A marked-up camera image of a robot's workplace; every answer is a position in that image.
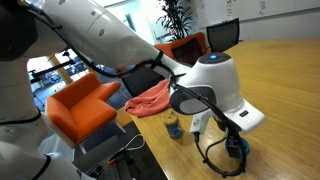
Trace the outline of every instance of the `black wire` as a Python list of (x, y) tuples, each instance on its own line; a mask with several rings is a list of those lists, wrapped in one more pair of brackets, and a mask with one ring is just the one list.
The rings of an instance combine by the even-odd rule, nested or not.
[(37, 109), (38, 109), (38, 114), (32, 118), (23, 119), (23, 120), (0, 122), (0, 126), (8, 125), (8, 124), (26, 124), (26, 123), (34, 122), (34, 121), (38, 120), (42, 115), (40, 109), (38, 107), (37, 107)]
[(188, 93), (189, 95), (195, 97), (196, 99), (198, 99), (199, 101), (201, 101), (202, 103), (207, 105), (217, 115), (217, 117), (222, 121), (222, 123), (225, 124), (225, 126), (229, 130), (229, 133), (232, 133), (235, 136), (235, 138), (238, 141), (238, 143), (239, 143), (239, 147), (240, 147), (240, 150), (241, 150), (241, 162), (239, 164), (239, 167), (236, 170), (232, 171), (232, 172), (223, 171), (223, 170), (219, 169), (217, 166), (215, 166), (209, 160), (209, 158), (206, 155), (203, 154), (201, 148), (198, 145), (199, 137), (197, 137), (197, 136), (199, 136), (199, 134), (195, 134), (194, 135), (195, 136), (195, 142), (196, 142), (198, 151), (199, 151), (199, 153), (201, 154), (201, 156), (203, 158), (203, 162), (206, 163), (212, 170), (214, 170), (215, 172), (221, 174), (222, 177), (224, 177), (224, 178), (227, 177), (227, 176), (237, 176), (240, 173), (245, 172), (245, 165), (246, 165), (246, 161), (247, 161), (247, 159), (246, 159), (247, 155), (246, 155), (246, 151), (245, 151), (244, 145), (242, 143), (242, 139), (241, 139), (240, 135), (238, 134), (238, 132), (236, 132), (236, 130), (235, 130), (235, 128), (236, 128), (235, 126), (236, 125), (232, 121), (230, 121), (229, 118), (226, 117), (219, 108), (217, 108), (215, 105), (211, 104), (206, 98), (202, 97), (201, 95), (196, 94), (195, 92), (191, 91), (190, 89), (188, 89), (186, 87), (183, 87), (183, 86), (181, 86), (179, 84), (176, 84), (176, 89), (177, 90), (182, 90), (182, 91)]
[(42, 17), (40, 17), (36, 12), (28, 9), (28, 12), (36, 19), (44, 23), (45, 25), (49, 26), (51, 28), (51, 24), (49, 24), (47, 21), (45, 21)]
[(214, 143), (210, 144), (210, 145), (207, 147), (207, 149), (206, 149), (205, 157), (208, 158), (208, 152), (209, 152), (209, 150), (210, 150), (213, 146), (222, 143), (224, 140), (226, 140), (225, 137), (223, 137), (222, 139), (220, 139), (220, 140), (217, 141), (217, 142), (214, 142)]

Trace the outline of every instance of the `chair back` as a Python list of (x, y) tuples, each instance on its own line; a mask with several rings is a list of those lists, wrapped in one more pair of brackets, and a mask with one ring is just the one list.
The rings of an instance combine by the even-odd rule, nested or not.
[(164, 77), (148, 67), (142, 67), (121, 80), (132, 97), (139, 96), (157, 85)]
[(171, 50), (176, 60), (181, 63), (193, 66), (199, 57), (203, 55), (203, 51), (196, 38), (182, 44)]
[(101, 82), (97, 76), (90, 72), (53, 94), (52, 97), (60, 101), (66, 108), (71, 109), (72, 106), (77, 104), (100, 85)]
[(212, 52), (224, 52), (239, 41), (239, 18), (221, 24), (208, 26), (208, 42)]
[(201, 47), (203, 52), (206, 51), (207, 46), (205, 42), (205, 36), (202, 32), (197, 32), (195, 34), (189, 35), (185, 38), (178, 39), (174, 42), (163, 43), (163, 44), (155, 44), (154, 47), (161, 50), (165, 55), (169, 56), (172, 59), (176, 59), (175, 55), (172, 52), (172, 49), (178, 48), (181, 45), (186, 44), (187, 42), (191, 41), (192, 39), (196, 39)]

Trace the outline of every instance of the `white wall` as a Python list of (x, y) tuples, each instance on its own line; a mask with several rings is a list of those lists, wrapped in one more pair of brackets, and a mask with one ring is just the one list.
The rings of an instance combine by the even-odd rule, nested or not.
[(320, 38), (320, 8), (240, 22), (240, 39)]

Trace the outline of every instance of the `black chair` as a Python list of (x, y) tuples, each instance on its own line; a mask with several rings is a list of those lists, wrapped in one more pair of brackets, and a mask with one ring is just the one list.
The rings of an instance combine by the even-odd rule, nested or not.
[(224, 52), (239, 42), (239, 18), (206, 29), (212, 52)]
[(121, 80), (132, 97), (139, 96), (149, 88), (157, 85), (164, 77), (148, 67), (142, 67)]
[(200, 44), (196, 38), (182, 44), (179, 47), (171, 49), (176, 60), (180, 63), (193, 66), (198, 58), (203, 55)]

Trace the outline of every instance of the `potted plant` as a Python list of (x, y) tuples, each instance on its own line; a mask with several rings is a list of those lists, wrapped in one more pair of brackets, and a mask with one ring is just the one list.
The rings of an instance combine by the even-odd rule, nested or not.
[(158, 0), (159, 6), (165, 12), (156, 23), (161, 22), (162, 27), (172, 35), (171, 41), (184, 38), (189, 35), (192, 27), (192, 12), (185, 6), (185, 1), (190, 0)]

